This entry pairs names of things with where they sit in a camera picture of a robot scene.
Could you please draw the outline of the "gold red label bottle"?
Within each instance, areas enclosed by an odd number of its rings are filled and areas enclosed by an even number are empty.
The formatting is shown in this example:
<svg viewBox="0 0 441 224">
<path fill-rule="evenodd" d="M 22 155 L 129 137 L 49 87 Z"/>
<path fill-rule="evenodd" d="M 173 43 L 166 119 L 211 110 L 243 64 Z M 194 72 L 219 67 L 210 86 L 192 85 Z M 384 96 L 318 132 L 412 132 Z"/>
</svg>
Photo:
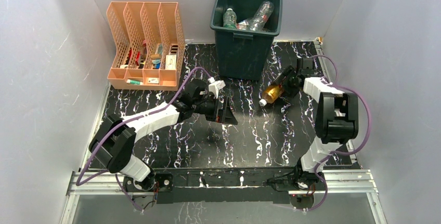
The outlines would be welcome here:
<svg viewBox="0 0 441 224">
<path fill-rule="evenodd" d="M 284 93 L 283 81 L 284 79 L 274 80 L 268 85 L 258 102 L 260 107 L 273 104 Z"/>
</svg>

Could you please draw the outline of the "clear bottle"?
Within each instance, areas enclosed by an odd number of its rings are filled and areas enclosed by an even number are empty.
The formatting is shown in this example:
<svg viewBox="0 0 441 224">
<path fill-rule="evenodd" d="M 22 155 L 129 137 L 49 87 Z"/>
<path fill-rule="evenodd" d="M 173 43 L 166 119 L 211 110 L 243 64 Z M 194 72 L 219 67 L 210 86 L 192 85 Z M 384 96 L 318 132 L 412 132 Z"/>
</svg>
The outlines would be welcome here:
<svg viewBox="0 0 441 224">
<path fill-rule="evenodd" d="M 247 30 L 254 32 L 262 31 L 273 11 L 274 4 L 270 1 L 263 1 L 254 17 L 249 21 Z"/>
</svg>

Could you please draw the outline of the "red label water bottle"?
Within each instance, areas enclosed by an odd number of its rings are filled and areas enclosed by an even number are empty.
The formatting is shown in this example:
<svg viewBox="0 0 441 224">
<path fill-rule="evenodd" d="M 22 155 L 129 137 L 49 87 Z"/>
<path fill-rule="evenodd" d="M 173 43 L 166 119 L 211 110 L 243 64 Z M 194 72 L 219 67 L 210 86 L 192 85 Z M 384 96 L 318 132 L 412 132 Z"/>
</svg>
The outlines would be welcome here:
<svg viewBox="0 0 441 224">
<path fill-rule="evenodd" d="M 242 20 L 236 24 L 236 28 L 239 30 L 246 30 L 250 24 L 249 19 Z"/>
</svg>

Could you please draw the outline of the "green tea bottle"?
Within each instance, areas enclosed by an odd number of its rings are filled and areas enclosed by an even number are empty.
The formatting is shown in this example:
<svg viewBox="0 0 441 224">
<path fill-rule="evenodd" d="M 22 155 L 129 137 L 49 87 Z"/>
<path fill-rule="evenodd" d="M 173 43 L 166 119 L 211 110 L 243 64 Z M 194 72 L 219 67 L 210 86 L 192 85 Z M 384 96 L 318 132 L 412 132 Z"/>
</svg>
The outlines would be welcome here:
<svg viewBox="0 0 441 224">
<path fill-rule="evenodd" d="M 223 14 L 223 27 L 237 29 L 237 15 L 232 8 L 227 8 Z"/>
</svg>

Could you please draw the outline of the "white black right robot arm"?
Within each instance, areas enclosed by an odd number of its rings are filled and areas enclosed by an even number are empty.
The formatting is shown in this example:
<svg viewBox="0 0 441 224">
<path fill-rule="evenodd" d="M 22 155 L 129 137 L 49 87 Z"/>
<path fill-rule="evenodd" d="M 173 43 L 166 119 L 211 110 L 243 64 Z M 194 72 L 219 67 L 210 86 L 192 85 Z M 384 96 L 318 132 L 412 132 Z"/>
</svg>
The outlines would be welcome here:
<svg viewBox="0 0 441 224">
<path fill-rule="evenodd" d="M 286 67 L 264 90 L 260 107 L 274 103 L 280 96 L 303 92 L 317 102 L 314 130 L 316 136 L 293 171 L 267 179 L 266 185 L 281 191 L 284 186 L 309 189 L 323 178 L 328 159 L 358 135 L 358 97 L 345 93 L 315 74 L 314 58 L 298 58 Z"/>
</svg>

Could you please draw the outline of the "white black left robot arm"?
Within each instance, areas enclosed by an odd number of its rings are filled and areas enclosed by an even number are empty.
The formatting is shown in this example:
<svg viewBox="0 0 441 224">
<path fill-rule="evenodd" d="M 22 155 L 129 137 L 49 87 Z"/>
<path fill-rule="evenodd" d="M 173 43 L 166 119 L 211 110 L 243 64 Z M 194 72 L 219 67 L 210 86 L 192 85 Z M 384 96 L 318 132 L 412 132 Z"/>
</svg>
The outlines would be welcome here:
<svg viewBox="0 0 441 224">
<path fill-rule="evenodd" d="M 220 102 L 218 95 L 225 87 L 223 80 L 193 80 L 168 102 L 132 116 L 109 115 L 101 123 L 89 144 L 91 157 L 112 174 L 126 176 L 134 187 L 151 191 L 163 185 L 146 162 L 133 154 L 135 143 L 159 129 L 181 123 L 194 114 L 204 115 L 210 122 L 236 125 L 229 99 Z"/>
</svg>

